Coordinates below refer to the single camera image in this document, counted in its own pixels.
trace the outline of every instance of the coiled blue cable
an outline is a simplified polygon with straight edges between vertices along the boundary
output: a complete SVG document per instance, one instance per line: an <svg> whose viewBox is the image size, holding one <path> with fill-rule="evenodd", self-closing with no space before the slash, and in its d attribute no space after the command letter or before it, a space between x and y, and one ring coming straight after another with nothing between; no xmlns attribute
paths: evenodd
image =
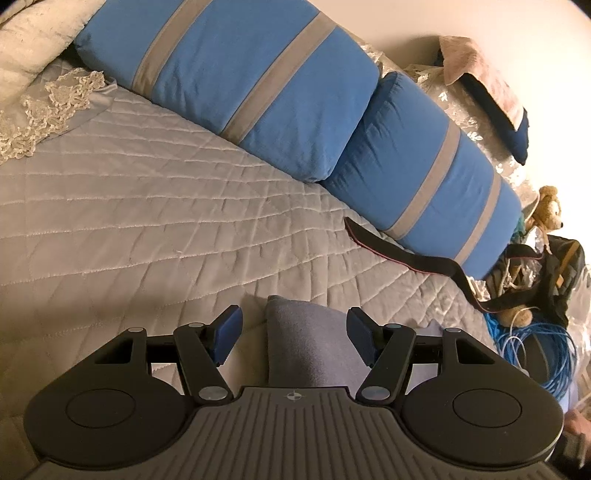
<svg viewBox="0 0 591 480"><path fill-rule="evenodd" d="M496 317L485 313L486 325L499 354L511 365L520 367L517 352L523 348L523 341L529 335L537 335L543 344L548 359L550 378L542 384L558 401L566 395L573 381L577 365L577 349L572 337L564 327L544 322L543 317L534 313L534 321L527 327L512 330L499 325Z"/></svg>

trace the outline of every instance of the blue pillow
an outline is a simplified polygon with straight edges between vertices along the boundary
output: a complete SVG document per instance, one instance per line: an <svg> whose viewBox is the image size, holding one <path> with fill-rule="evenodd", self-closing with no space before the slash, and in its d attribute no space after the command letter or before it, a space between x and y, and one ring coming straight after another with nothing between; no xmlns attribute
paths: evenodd
<svg viewBox="0 0 591 480"><path fill-rule="evenodd" d="M384 77L322 185L423 255L484 277L511 239L519 199L478 146L405 74Z"/></svg>
<svg viewBox="0 0 591 480"><path fill-rule="evenodd" d="M443 53L441 49L437 52L435 61L437 67L443 67ZM530 128L530 121L527 118L527 110L523 109L523 120L519 128L515 130L513 124L501 110L499 105L492 99L491 94L481 84L474 75L465 73L460 77L460 83L466 91L474 98L476 103L484 110L491 120L491 125L495 129L501 141L507 147L507 150L513 155L515 160L520 164L525 165L527 160L527 148L530 144L528 130Z"/></svg>
<svg viewBox="0 0 591 480"><path fill-rule="evenodd" d="M75 44L90 68L302 181L332 172L379 76L303 0L106 0Z"/></svg>

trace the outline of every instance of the quilted bedspread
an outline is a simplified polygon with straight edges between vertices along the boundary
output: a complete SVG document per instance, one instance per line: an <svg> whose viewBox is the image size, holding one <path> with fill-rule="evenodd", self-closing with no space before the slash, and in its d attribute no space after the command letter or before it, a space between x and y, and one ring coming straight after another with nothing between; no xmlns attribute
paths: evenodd
<svg viewBox="0 0 591 480"><path fill-rule="evenodd" d="M270 294L380 323L435 319L492 348L451 280L357 246L346 215L367 225L318 184L121 88L107 111L2 165L0 478L36 464L30 398L132 326L168 334L239 304L244 332L221 369L234 390L265 383Z"/></svg>

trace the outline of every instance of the white wall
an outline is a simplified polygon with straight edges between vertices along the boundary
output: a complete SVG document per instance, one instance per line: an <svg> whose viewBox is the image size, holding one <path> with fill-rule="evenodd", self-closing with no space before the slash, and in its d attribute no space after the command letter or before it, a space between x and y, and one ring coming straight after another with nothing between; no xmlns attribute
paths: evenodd
<svg viewBox="0 0 591 480"><path fill-rule="evenodd" d="M559 188L564 229L591 262L591 20L569 0L311 0L400 66L438 35L474 38L528 111L527 166Z"/></svg>

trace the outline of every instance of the clear plastic wrap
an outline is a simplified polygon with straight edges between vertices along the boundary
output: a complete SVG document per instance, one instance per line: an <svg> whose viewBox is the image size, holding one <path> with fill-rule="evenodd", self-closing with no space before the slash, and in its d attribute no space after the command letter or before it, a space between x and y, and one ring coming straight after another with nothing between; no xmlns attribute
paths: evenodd
<svg viewBox="0 0 591 480"><path fill-rule="evenodd" d="M575 378L579 378L591 360L591 272L589 265L585 266L570 293L566 316L569 319L567 330L577 346Z"/></svg>

